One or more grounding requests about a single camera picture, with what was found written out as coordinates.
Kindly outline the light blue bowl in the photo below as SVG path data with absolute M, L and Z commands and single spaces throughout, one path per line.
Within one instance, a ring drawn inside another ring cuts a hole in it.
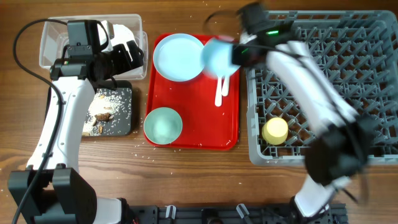
M 230 77 L 240 68 L 232 63 L 233 44 L 216 38 L 210 39 L 201 51 L 203 73 L 210 78 Z

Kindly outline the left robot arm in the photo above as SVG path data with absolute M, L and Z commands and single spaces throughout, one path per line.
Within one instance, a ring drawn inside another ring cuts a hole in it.
M 11 172 L 15 217 L 27 223 L 138 223 L 124 198 L 98 197 L 79 174 L 78 151 L 91 102 L 106 80 L 143 66 L 144 53 L 124 25 L 66 23 L 68 44 L 46 79 L 44 128 L 25 170 Z

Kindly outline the white paper napkin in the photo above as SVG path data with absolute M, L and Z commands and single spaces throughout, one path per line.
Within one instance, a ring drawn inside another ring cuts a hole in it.
M 128 56 L 132 61 L 132 56 L 129 51 L 129 47 L 127 46 L 127 42 L 129 41 L 136 42 L 134 34 L 126 26 L 120 24 L 113 25 L 113 30 L 114 30 L 114 38 L 111 40 L 112 46 L 114 47 L 118 44 L 123 44 L 123 46 L 127 51 Z

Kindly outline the yellow plastic cup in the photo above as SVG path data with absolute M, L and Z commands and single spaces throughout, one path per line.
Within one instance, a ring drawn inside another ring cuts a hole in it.
M 280 145 L 287 139 L 288 130 L 288 124 L 284 119 L 271 118 L 262 127 L 262 137 L 268 144 Z

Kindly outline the food scraps and rice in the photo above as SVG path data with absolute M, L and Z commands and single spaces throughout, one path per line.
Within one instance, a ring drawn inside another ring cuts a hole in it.
M 125 136 L 131 132 L 132 89 L 99 88 L 86 114 L 82 136 Z

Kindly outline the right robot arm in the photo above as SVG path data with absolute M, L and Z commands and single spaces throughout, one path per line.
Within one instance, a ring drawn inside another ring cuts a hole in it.
M 335 194 L 351 177 L 364 174 L 376 123 L 360 115 L 336 91 L 312 58 L 308 44 L 292 23 L 274 26 L 260 3 L 238 9 L 241 41 L 233 45 L 232 63 L 246 68 L 265 65 L 295 97 L 316 136 L 305 151 L 308 175 L 290 200 L 289 222 L 309 223 L 325 216 Z

